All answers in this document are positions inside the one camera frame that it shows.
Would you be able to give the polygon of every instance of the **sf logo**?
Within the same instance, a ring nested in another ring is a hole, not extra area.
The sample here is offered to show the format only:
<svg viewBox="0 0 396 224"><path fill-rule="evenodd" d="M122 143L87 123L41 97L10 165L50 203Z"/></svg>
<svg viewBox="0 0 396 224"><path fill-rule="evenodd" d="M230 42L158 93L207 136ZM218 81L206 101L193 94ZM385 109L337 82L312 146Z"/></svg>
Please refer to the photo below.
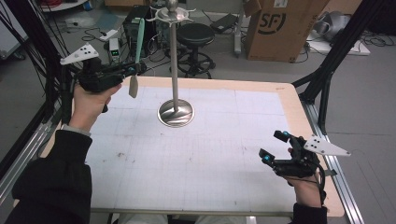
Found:
<svg viewBox="0 0 396 224"><path fill-rule="evenodd" d="M262 14L262 24L260 24L259 34L272 35L278 32L286 20L286 14Z"/></svg>

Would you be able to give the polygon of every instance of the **cardboard box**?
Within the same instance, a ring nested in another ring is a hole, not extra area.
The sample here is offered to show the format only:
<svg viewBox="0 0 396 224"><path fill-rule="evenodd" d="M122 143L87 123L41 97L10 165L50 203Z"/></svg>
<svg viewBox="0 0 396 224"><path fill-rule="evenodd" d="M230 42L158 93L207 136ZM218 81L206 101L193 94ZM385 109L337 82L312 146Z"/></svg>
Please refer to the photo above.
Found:
<svg viewBox="0 0 396 224"><path fill-rule="evenodd" d="M329 0L249 0L251 16L245 49L248 60L296 61L319 14Z"/></svg>
<svg viewBox="0 0 396 224"><path fill-rule="evenodd" d="M150 3L151 0L105 0L105 5L108 7L149 6Z"/></svg>
<svg viewBox="0 0 396 224"><path fill-rule="evenodd" d="M330 0L323 11L340 11L344 14L353 15L360 4L361 0Z"/></svg>

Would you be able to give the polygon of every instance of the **metal stand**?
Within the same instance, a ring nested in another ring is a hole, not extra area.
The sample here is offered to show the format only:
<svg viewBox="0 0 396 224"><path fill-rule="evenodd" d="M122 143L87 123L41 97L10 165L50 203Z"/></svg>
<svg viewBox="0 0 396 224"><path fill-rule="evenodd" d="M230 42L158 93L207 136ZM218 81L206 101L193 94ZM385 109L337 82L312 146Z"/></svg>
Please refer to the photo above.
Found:
<svg viewBox="0 0 396 224"><path fill-rule="evenodd" d="M320 67L310 75L292 83L297 88L309 82L305 91L300 93L300 99L308 105L313 105L321 92L318 126L323 134L326 134L326 112L332 75L384 2L384 0L363 0Z"/></svg>
<svg viewBox="0 0 396 224"><path fill-rule="evenodd" d="M168 22L171 28L169 32L171 41L173 100L169 100L161 105L158 109L158 119L166 126L182 127L190 123L194 118L194 108L189 102L178 99L176 23L189 20L189 11L180 7L174 8L173 11L169 9L166 7L159 9L155 13L155 19L153 19Z"/></svg>

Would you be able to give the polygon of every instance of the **round metal base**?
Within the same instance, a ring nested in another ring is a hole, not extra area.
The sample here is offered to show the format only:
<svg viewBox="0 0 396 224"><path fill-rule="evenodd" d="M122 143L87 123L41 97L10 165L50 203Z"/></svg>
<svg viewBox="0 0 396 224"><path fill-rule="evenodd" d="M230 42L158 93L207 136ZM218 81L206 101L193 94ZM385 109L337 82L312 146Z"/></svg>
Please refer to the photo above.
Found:
<svg viewBox="0 0 396 224"><path fill-rule="evenodd" d="M185 101L178 99L178 110L175 112L174 101L169 100L163 103L158 109L158 119L164 125L178 128L190 123L194 118L194 108Z"/></svg>

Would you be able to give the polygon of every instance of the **white board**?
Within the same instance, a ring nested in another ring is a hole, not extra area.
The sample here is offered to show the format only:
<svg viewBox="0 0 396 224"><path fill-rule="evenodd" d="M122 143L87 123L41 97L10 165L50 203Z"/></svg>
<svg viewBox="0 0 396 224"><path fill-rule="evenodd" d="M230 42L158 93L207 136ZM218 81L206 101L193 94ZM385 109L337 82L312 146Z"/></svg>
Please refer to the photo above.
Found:
<svg viewBox="0 0 396 224"><path fill-rule="evenodd" d="M291 212L293 188L261 162L260 148L289 159L273 137L289 127L275 92L180 89L195 109L190 124L158 120L171 88L122 87L92 128L92 211Z"/></svg>

